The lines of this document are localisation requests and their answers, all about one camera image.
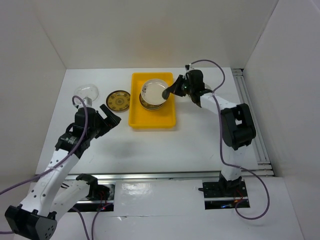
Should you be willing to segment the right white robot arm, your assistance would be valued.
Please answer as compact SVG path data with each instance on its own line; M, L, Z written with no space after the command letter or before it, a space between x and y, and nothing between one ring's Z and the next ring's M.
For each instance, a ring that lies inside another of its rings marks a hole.
M197 69L179 75L161 96L166 100L170 94L179 97L189 96L198 107L218 116L219 148L223 167L217 188L220 194L229 197L241 186L241 163L247 146L251 145L257 134L249 105L230 102L206 88L203 73Z

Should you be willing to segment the cream plate black brushstroke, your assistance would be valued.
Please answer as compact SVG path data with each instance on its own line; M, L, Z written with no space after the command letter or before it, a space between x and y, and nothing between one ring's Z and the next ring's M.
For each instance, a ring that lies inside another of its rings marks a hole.
M150 105L161 105L166 100L162 97L162 93L169 85L161 79L147 80L141 87L140 94L142 99Z

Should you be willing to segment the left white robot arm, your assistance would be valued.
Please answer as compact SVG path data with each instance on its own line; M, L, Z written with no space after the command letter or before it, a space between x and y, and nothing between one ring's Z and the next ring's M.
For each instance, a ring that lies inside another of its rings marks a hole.
M103 136L121 122L106 105L102 104L100 109L106 117L92 107L78 107L74 122L59 137L44 175L38 176L36 184L18 206L11 205L6 210L4 216L13 233L30 240L49 240L58 221L79 200L107 201L110 188L100 185L96 177L86 173L78 175L60 191L91 140Z

